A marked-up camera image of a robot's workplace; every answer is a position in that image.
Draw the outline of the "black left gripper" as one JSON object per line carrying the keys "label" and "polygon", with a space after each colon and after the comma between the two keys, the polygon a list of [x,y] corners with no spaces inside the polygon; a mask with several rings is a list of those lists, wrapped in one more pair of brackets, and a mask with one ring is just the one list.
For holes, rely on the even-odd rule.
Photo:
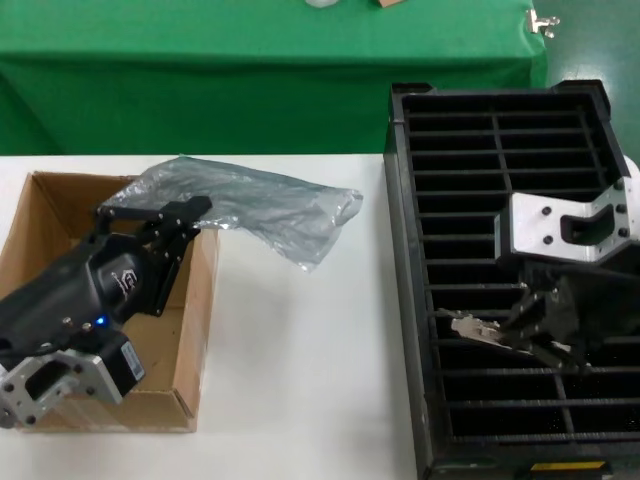
{"label": "black left gripper", "polygon": [[[84,393],[119,403],[144,368],[123,333],[136,314],[159,317],[211,209],[208,197],[163,207],[98,207],[94,232],[1,300],[1,402],[55,405]],[[134,224],[131,235],[112,224]],[[151,244],[138,235],[160,235]]]}

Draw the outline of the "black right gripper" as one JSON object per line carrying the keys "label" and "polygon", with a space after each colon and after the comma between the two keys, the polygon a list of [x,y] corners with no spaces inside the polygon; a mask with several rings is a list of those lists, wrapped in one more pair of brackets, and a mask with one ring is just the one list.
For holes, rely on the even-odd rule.
{"label": "black right gripper", "polygon": [[529,290],[499,328],[500,343],[525,346],[550,368],[584,374],[604,340],[639,330],[639,268],[527,262]]}

